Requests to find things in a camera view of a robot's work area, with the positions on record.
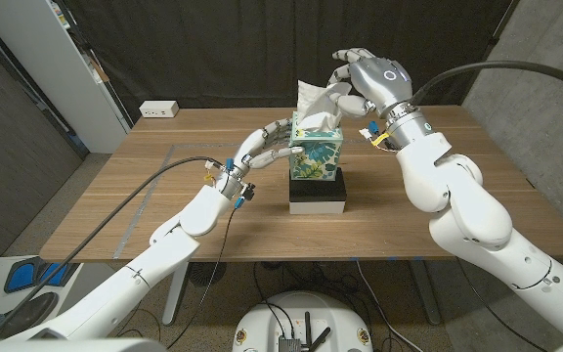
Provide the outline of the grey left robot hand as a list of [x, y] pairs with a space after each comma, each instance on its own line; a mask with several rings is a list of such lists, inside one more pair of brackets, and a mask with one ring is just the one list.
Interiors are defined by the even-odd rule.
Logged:
[[228, 158], [222, 168], [215, 189], [227, 199], [232, 199], [243, 189], [242, 179], [252, 169], [262, 169], [277, 159], [304, 152], [303, 147], [285, 147], [273, 150], [289, 138], [291, 120], [275, 120], [252, 132], [239, 146], [235, 155]]

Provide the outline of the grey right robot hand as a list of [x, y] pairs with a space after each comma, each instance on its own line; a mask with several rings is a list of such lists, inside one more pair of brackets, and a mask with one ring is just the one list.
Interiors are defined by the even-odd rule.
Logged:
[[384, 120], [380, 135], [395, 151], [435, 133], [422, 111], [411, 102], [411, 77], [397, 62], [379, 58], [365, 48], [337, 50], [331, 56], [345, 65], [337, 68], [329, 83], [349, 79], [365, 99], [363, 109]]

